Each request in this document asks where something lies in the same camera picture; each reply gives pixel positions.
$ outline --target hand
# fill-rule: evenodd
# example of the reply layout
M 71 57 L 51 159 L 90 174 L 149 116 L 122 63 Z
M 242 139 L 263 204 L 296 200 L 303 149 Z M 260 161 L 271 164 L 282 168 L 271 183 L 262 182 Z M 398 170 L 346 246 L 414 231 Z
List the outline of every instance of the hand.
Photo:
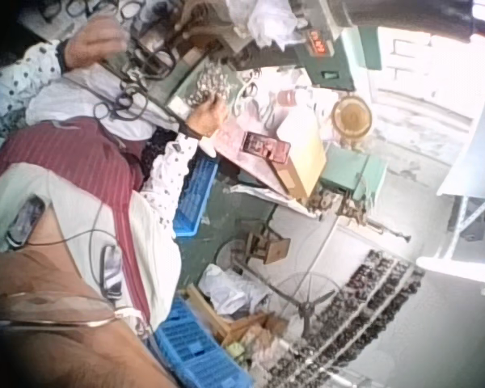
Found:
M 188 117 L 187 125 L 194 133 L 203 137 L 211 137 L 227 117 L 228 108 L 223 98 L 211 94 L 209 99 Z
M 71 69 L 87 67 L 128 48 L 129 34 L 112 16 L 90 19 L 65 47 L 65 64 Z

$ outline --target wooden stool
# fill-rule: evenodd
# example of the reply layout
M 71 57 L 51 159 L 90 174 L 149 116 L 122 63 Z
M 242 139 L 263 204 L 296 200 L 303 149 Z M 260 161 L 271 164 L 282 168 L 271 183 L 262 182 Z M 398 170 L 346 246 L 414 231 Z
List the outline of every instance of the wooden stool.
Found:
M 248 234 L 246 257 L 263 260 L 264 264 L 284 259 L 289 252 L 291 238 L 283 238 L 270 227 L 264 227 L 261 234 Z

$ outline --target window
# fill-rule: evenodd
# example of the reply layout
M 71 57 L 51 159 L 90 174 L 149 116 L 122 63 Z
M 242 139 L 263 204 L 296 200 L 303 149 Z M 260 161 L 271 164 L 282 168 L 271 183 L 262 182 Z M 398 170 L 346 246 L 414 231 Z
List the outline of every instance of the window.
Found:
M 485 19 L 484 3 L 485 0 L 479 0 L 474 5 L 480 7 L 475 8 L 475 18 Z M 379 40 L 383 71 L 371 74 L 374 96 L 389 91 L 431 104 L 443 112 L 455 112 L 465 121 L 481 112 L 485 96 L 485 38 L 474 35 L 470 43 L 463 43 L 426 32 L 381 27 Z

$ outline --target cardboard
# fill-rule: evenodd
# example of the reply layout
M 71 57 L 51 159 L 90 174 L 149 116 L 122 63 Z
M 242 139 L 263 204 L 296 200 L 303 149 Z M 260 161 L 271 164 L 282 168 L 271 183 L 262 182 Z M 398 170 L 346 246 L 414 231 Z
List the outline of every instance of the cardboard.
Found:
M 290 143 L 291 149 L 288 161 L 273 163 L 273 168 L 293 198 L 308 198 L 327 162 L 316 116 L 309 108 L 296 107 L 278 128 L 276 136 Z

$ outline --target metal parts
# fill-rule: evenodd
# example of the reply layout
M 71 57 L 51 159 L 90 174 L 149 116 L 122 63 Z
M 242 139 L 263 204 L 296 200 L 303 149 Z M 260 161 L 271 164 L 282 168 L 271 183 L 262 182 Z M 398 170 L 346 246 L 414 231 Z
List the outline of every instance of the metal parts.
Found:
M 185 102 L 191 108 L 195 108 L 206 101 L 212 93 L 228 101 L 231 90 L 228 74 L 224 74 L 217 63 L 208 62 L 198 76 L 196 90 L 185 99 Z

